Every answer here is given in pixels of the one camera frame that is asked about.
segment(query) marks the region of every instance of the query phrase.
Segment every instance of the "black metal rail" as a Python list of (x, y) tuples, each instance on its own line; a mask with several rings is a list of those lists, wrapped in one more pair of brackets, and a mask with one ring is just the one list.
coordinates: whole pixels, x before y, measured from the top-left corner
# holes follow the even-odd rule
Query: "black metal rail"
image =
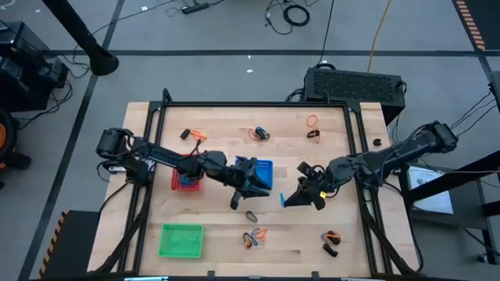
[[(362, 152), (368, 152), (368, 141), (366, 140), (365, 124), (363, 123), (363, 115), (361, 113), (361, 109), (359, 111), (355, 111), (355, 116), (356, 116), (356, 123), (358, 125), (359, 139), (361, 142)], [(373, 217), (375, 218), (375, 222), (378, 228), (385, 235), (384, 220), (382, 218), (382, 211), (380, 210), (380, 202), (378, 201), (378, 194), (375, 191), (375, 189), (370, 188), (370, 196), (373, 205)], [(385, 273), (393, 273), (392, 263), (391, 259), (389, 258), (389, 254), (381, 245), (380, 245), (380, 252), (382, 254), (382, 261), (384, 262)]]
[[(154, 113), (157, 111), (159, 108), (159, 121), (158, 125), (156, 128), (156, 136), (155, 136), (155, 144), (160, 144), (161, 142), (161, 136), (163, 133), (163, 124), (165, 122), (165, 115), (166, 115), (166, 108), (167, 107), (291, 107), (291, 108), (342, 108), (344, 112), (344, 117), (345, 117), (345, 128), (347, 131), (348, 135), (348, 144), (349, 144), (349, 151), (351, 154), (356, 153), (356, 147), (355, 147), (355, 138), (354, 138), (354, 133), (352, 130), (352, 123), (351, 123), (351, 118), (349, 115), (349, 108), (346, 104), (344, 103), (332, 103), (332, 104), (325, 104), (322, 102), (307, 102), (307, 103), (290, 103), (290, 102), (185, 102), (185, 101), (151, 101), (149, 104), (149, 111), (148, 111), (148, 118), (146, 119), (146, 127), (145, 127), (145, 136), (149, 136), (151, 133), (151, 126), (152, 126), (152, 119)], [(361, 139), (361, 144), (362, 144), (362, 149), (363, 151), (367, 151), (368, 149), (368, 144), (366, 140), (366, 133), (363, 125), (363, 121), (361, 120), (361, 115), (356, 115), (356, 120), (358, 123), (358, 129), (359, 129), (359, 136)], [(154, 180), (154, 173), (155, 173), (155, 168), (152, 170), (152, 181)], [(358, 195), (358, 202), (359, 205), (361, 206), (362, 204), (365, 204), (365, 198), (364, 198), (364, 193), (363, 193), (363, 187), (361, 184), (359, 184), (356, 180), (355, 182), (356, 185), (356, 192)], [(152, 184), (148, 187), (146, 187), (146, 193), (145, 201), (143, 204), (146, 204), (146, 209), (149, 210), (149, 206), (151, 204), (151, 195), (152, 195)], [(127, 225), (130, 225), (130, 221), (133, 221), (133, 218), (135, 217), (135, 212), (136, 212), (136, 207), (138, 204), (138, 196), (139, 194), (139, 188), (134, 187), (132, 196), (130, 198), (130, 207), (129, 207), (129, 212), (127, 214)], [(384, 225), (381, 222), (381, 213), (380, 213), (380, 205), (378, 204), (377, 197), (373, 197), (373, 201), (377, 203), (378, 208), (374, 208), (373, 212), (375, 214), (375, 217), (377, 218), (377, 223), (380, 223), (381, 229), (384, 229)], [(134, 253), (134, 263), (133, 263), (133, 272), (136, 274), (139, 273), (140, 267), (141, 267), (141, 258), (142, 258), (142, 251), (144, 248), (144, 241), (145, 241), (145, 231), (147, 229), (148, 225), (148, 214), (145, 214), (145, 220), (141, 227), (138, 230), (138, 236), (137, 236), (137, 246), (136, 246), (136, 251)], [(368, 264), (370, 267), (370, 275), (375, 276), (378, 271), (377, 271), (377, 263), (376, 263), (376, 258), (373, 250), (373, 240), (371, 236), (371, 232), (369, 227), (362, 221), (362, 229), (363, 229), (363, 236), (365, 239), (365, 245), (366, 245), (366, 254), (368, 258)], [(122, 272), (124, 270), (128, 251), (123, 252), (123, 256), (120, 259), (119, 263), (119, 268), (118, 271)], [(384, 259), (384, 268), (386, 269), (386, 272), (392, 272), (388, 271), (390, 268), (390, 261), (387, 261)]]

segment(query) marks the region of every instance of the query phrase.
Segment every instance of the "black box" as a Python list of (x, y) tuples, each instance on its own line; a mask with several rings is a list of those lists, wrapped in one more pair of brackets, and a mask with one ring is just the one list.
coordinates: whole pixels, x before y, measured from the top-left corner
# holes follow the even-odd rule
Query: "black box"
[(305, 101), (380, 102), (388, 125), (405, 108), (405, 83), (400, 76), (309, 68)]

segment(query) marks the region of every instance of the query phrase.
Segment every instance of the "yellow black warning tape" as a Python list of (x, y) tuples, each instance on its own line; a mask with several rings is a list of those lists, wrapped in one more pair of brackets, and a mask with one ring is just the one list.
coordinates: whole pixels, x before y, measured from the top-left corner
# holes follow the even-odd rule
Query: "yellow black warning tape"
[(48, 245), (47, 252), (45, 253), (44, 260), (41, 263), (40, 270), (38, 270), (38, 278), (41, 279), (45, 273), (45, 270), (47, 268), (48, 260), (50, 259), (50, 255), (54, 251), (54, 246), (55, 242), (57, 241), (57, 236), (59, 235), (59, 232), (61, 231), (61, 227), (63, 227), (63, 222), (64, 218), (68, 215), (68, 211), (64, 211), (61, 213), (61, 217), (59, 218), (59, 221), (57, 221), (57, 225), (55, 226), (54, 229), (54, 234), (52, 235), (52, 239), (50, 239), (50, 244)]
[(467, 28), (469, 29), (472, 38), (474, 39), (474, 43), (481, 51), (484, 51), (484, 41), (481, 37), (479, 30), (477, 29), (476, 23), (474, 19), (470, 15), (469, 9), (467, 8), (467, 4), (464, 1), (457, 0), (456, 5), (459, 7), (460, 14), (462, 14), (463, 20), (465, 20)]

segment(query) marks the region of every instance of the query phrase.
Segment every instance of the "black stand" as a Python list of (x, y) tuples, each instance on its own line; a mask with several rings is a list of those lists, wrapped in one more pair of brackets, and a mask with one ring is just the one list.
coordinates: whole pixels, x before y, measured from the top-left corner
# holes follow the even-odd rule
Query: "black stand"
[(67, 0), (43, 0), (71, 37), (87, 53), (94, 75), (103, 76), (118, 68), (118, 59), (101, 47)]
[[(496, 151), (469, 165), (465, 165), (456, 171), (496, 171), (498, 167), (500, 167), (500, 151)], [(431, 213), (431, 215), (425, 216), (417, 214), (421, 212), (415, 211), (413, 213), (415, 214), (414, 217), (443, 223), (457, 222), (460, 226), (480, 229), (483, 234), (484, 243), (490, 248), (496, 249), (488, 218), (493, 215), (500, 215), (500, 201), (486, 204), (479, 181), (481, 177), (490, 174), (492, 173), (446, 173), (413, 190), (409, 189), (406, 173), (400, 175), (399, 181), (404, 190), (405, 203), (409, 212), (411, 211), (413, 202), (450, 190), (454, 215)], [(486, 249), (486, 254), (478, 257), (478, 260), (487, 261), (492, 265), (500, 264), (498, 257), (488, 249)]]

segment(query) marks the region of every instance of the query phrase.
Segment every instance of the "yellow cable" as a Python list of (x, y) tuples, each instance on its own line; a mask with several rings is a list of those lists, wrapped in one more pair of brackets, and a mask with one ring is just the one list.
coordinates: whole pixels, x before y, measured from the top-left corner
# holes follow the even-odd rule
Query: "yellow cable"
[(367, 72), (370, 71), (372, 68), (372, 59), (373, 59), (373, 50), (375, 49), (375, 42), (377, 42), (377, 37), (380, 32), (380, 29), (382, 28), (382, 24), (384, 23), (385, 16), (388, 14), (389, 6), (391, 5), (392, 0), (387, 0), (387, 5), (385, 6), (384, 14), (382, 15), (382, 20), (380, 20), (380, 23), (377, 28), (377, 32), (375, 33), (375, 37), (373, 38), (373, 43), (372, 43), (372, 50), (370, 52), (370, 62), (368, 63), (368, 70)]

